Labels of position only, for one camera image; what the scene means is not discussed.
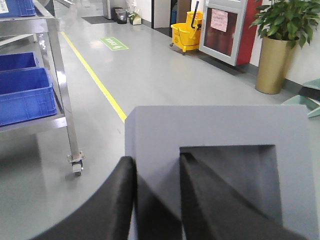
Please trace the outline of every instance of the yellow mop bucket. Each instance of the yellow mop bucket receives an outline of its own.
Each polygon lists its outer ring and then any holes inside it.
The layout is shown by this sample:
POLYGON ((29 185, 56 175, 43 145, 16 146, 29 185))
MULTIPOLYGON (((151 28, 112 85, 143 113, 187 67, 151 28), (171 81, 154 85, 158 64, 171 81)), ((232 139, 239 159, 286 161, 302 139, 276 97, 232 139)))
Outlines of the yellow mop bucket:
POLYGON ((196 2, 195 10, 187 12, 185 23, 176 23, 171 25, 172 28, 172 43, 182 49, 182 54, 185 55, 186 51, 199 48, 201 24, 203 13, 198 12, 199 1, 196 2))

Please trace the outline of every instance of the mop handle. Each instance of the mop handle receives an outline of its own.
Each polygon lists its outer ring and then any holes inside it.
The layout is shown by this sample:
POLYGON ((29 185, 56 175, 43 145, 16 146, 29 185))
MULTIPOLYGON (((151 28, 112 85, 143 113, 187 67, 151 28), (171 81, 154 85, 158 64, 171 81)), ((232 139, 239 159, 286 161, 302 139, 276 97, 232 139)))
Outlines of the mop handle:
POLYGON ((196 27, 194 26, 194 23, 195 23, 195 18, 196 18, 196 14, 197 14, 198 5, 199 5, 199 1, 196 1, 195 10, 194 10, 194 14, 193 14, 192 22, 191 22, 191 27, 192 27, 193 29, 196 28, 196 27))

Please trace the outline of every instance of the potted plant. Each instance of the potted plant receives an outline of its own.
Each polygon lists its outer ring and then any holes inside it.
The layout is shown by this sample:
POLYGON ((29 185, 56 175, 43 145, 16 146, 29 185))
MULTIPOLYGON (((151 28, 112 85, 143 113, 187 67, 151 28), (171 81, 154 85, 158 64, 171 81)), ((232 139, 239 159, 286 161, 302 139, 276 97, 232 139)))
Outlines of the potted plant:
POLYGON ((263 38, 255 88, 263 93, 281 91, 297 45, 313 39, 319 24, 320 0, 270 0, 256 9, 258 35, 263 38))

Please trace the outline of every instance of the paper notice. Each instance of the paper notice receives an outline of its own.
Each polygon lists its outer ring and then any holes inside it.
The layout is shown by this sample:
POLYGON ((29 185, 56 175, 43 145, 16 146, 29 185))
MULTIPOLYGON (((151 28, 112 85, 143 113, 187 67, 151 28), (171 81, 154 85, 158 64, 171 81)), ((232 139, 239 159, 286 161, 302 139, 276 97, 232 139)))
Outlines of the paper notice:
POLYGON ((9 12, 6 0, 0 0, 0 14, 6 14, 9 12))
POLYGON ((212 9, 211 27, 226 32, 228 26, 228 13, 217 9, 212 9))

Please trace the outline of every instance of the gold planter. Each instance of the gold planter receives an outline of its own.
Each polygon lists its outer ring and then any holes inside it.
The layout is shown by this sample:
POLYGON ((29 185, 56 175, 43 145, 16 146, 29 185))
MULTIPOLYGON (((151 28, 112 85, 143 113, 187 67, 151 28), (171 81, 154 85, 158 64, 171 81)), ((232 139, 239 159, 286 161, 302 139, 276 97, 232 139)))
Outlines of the gold planter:
POLYGON ((295 49, 288 41, 263 38, 255 89, 265 94, 278 94, 292 62, 295 49))

